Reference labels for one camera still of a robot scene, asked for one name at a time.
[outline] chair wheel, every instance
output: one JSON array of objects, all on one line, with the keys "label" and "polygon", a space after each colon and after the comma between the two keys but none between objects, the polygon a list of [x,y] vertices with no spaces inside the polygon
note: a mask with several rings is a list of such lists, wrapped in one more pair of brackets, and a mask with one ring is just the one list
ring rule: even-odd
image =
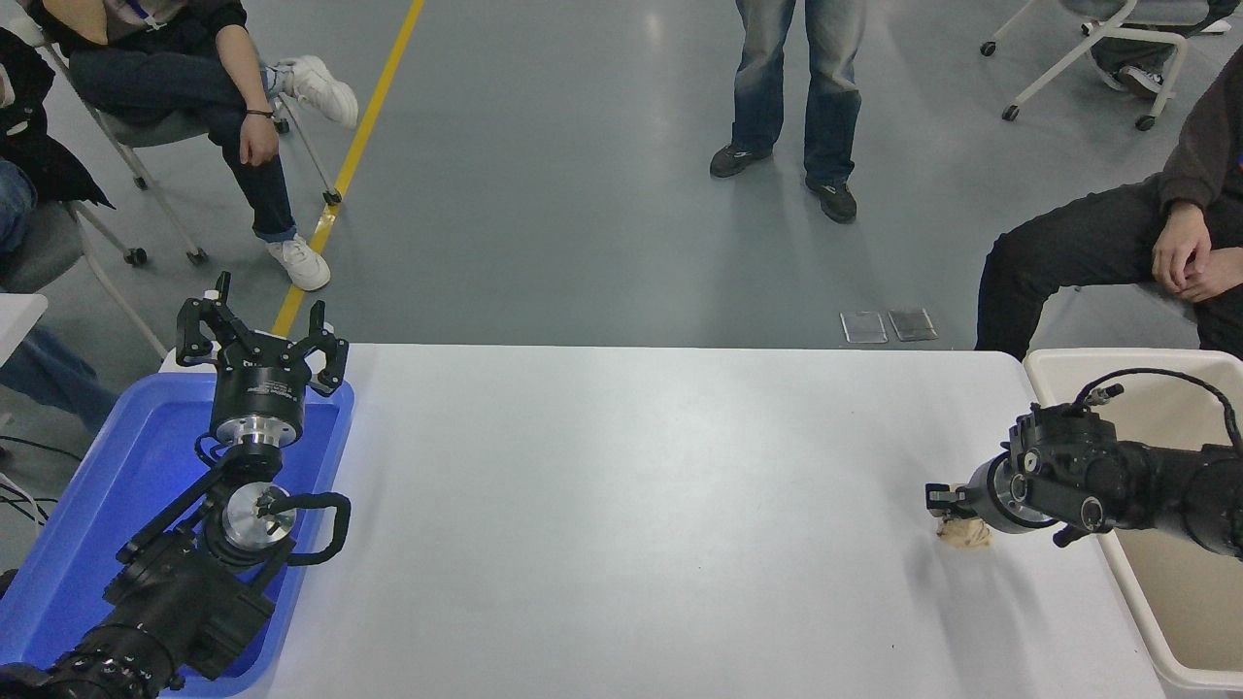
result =
[{"label": "chair wheel", "polygon": [[142,248],[131,248],[129,252],[126,252],[126,264],[132,267],[140,267],[147,264],[147,250]]}]

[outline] lanyard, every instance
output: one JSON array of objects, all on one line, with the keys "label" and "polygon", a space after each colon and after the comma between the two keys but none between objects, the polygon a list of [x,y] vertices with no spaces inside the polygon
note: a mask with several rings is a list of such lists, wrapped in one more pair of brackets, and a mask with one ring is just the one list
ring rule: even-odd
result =
[{"label": "lanyard", "polygon": [[155,17],[150,16],[147,10],[143,10],[143,6],[138,2],[138,0],[126,0],[126,5],[129,5],[129,7],[138,14],[138,17],[147,22],[147,31],[164,29],[162,22],[155,21]]}]

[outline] person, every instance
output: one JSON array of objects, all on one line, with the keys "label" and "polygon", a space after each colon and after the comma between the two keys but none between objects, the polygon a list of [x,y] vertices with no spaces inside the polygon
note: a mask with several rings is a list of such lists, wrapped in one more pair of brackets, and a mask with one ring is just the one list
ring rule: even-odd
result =
[{"label": "person", "polygon": [[286,95],[354,128],[358,101],[316,56],[261,65],[237,0],[19,0],[70,60],[88,104],[133,124],[188,109],[208,127],[254,209],[255,235],[306,291],[332,279],[298,235],[271,100]]},{"label": "person", "polygon": [[[1234,14],[1239,0],[1208,0],[1208,16],[1192,26],[1162,26],[1161,31],[1193,36],[1216,21]],[[1165,85],[1162,72],[1173,56],[1173,46],[1108,36],[1091,47],[1091,60],[1101,82],[1119,92],[1156,100]]]},{"label": "person", "polygon": [[[782,66],[794,0],[737,0],[746,37],[733,77],[733,133],[712,155],[713,177],[733,177],[772,154],[783,121]],[[846,185],[854,162],[855,122],[861,103],[854,58],[863,39],[864,0],[804,0],[812,81],[803,137],[804,183],[820,209],[850,223],[858,204]]]},{"label": "person", "polygon": [[[0,260],[21,246],[39,201],[111,206],[82,163],[47,136],[42,102],[53,76],[34,49],[0,29]],[[0,384],[77,415],[92,433],[117,402],[86,361],[40,326],[0,366]]]},{"label": "person", "polygon": [[1195,305],[1199,346],[1243,358],[1243,49],[1192,107],[1165,168],[1002,235],[976,350],[1022,359],[1059,287],[1157,280]]}]

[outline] robotic arm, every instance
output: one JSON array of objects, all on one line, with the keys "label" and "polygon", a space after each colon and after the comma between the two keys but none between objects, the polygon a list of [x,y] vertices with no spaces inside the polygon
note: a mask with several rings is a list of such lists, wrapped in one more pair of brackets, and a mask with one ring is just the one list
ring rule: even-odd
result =
[{"label": "robotic arm", "polygon": [[[349,500],[290,495],[271,480],[281,449],[302,435],[307,386],[322,396],[341,386],[348,343],[323,322],[323,301],[295,343],[247,328],[227,296],[224,272],[214,291],[185,301],[177,328],[178,363],[216,367],[210,432],[199,442],[214,437],[211,453],[224,454],[216,460],[195,444],[208,471],[118,551],[124,568],[103,593],[112,613],[47,670],[0,665],[0,698],[152,699],[181,688],[183,665],[215,679],[272,616],[264,591],[281,567],[322,563],[344,545]],[[306,358],[316,351],[327,361],[312,377]],[[300,509],[336,511],[323,551],[293,553]]]},{"label": "robotic arm", "polygon": [[[1093,412],[1122,392],[1098,388],[1117,376],[1175,376],[1213,392],[1226,408],[1232,447],[1199,451],[1119,442],[1114,424]],[[1243,442],[1234,410],[1204,382],[1165,369],[1127,369],[1093,382],[1073,403],[1018,418],[1004,453],[967,485],[925,485],[925,505],[945,520],[979,517],[1007,534],[1065,525],[1059,547],[1111,529],[1157,529],[1214,553],[1243,560]]]}]

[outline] seated person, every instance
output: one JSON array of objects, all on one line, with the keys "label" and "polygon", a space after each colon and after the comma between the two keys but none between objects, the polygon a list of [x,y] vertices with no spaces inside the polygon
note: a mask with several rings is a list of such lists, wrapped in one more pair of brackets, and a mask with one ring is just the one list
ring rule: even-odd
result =
[{"label": "seated person", "polygon": [[1165,169],[1002,235],[979,280],[976,350],[1022,359],[1063,286],[1156,279],[1195,303],[1203,350],[1243,358],[1243,49],[1196,102]]},{"label": "seated person", "polygon": [[19,0],[70,58],[87,103],[133,124],[188,109],[208,126],[255,211],[254,231],[290,280],[314,291],[328,264],[298,235],[270,100],[287,95],[354,128],[358,101],[323,61],[259,63],[237,0]]},{"label": "seated person", "polygon": [[[1239,0],[1208,0],[1208,16],[1199,24],[1155,29],[1183,36],[1193,36],[1217,20],[1234,14],[1234,9],[1238,5]],[[1101,39],[1091,47],[1091,58],[1096,66],[1096,73],[1105,85],[1119,92],[1130,91],[1132,95],[1145,100],[1156,100],[1157,93],[1161,92],[1161,86],[1165,85],[1165,78],[1161,73],[1165,71],[1165,63],[1171,56],[1173,56],[1173,46],[1168,44],[1135,41],[1132,39],[1116,39],[1112,36]]]},{"label": "seated person", "polygon": [[[34,49],[0,30],[0,255],[21,245],[37,201],[108,204],[82,163],[47,136],[42,101],[53,75]],[[41,327],[0,367],[0,384],[73,413],[92,433],[117,402],[89,364]]]}]

